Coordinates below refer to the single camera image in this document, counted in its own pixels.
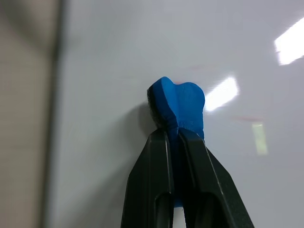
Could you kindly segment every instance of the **blue sponge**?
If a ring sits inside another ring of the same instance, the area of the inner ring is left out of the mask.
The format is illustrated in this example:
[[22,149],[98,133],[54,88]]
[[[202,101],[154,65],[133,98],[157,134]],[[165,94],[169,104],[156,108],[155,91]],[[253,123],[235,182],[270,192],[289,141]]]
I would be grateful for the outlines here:
[[200,87],[191,82],[176,85],[169,78],[162,77],[148,89],[152,117],[169,138],[174,185],[175,206],[181,204],[181,161],[178,154],[178,130],[180,127],[197,133],[204,139],[203,107],[205,96]]

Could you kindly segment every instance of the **blue foam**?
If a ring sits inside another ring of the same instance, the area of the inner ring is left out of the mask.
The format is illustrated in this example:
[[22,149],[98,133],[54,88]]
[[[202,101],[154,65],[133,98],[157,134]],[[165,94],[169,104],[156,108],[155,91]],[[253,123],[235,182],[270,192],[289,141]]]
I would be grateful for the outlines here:
[[181,203],[182,165],[178,154],[178,130],[180,127],[197,133],[204,139],[203,107],[205,95],[194,83],[186,82],[176,85],[169,78],[162,77],[152,85],[158,113],[166,123],[170,141],[174,185],[176,189],[175,207]]

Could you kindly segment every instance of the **black plastic jaw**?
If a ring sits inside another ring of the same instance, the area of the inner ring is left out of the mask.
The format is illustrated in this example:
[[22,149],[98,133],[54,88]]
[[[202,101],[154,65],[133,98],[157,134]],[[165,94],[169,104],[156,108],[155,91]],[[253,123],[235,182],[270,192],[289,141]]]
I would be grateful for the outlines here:
[[[171,228],[174,183],[167,134],[153,132],[130,173],[122,228]],[[194,132],[179,130],[182,203],[187,228],[253,228],[225,168]]]

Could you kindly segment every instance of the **beige wall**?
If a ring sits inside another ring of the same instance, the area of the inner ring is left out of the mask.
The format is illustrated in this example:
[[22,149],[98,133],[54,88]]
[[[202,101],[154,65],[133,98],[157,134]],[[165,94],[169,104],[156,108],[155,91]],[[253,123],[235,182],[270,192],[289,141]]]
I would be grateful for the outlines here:
[[56,0],[0,0],[0,227],[34,228]]

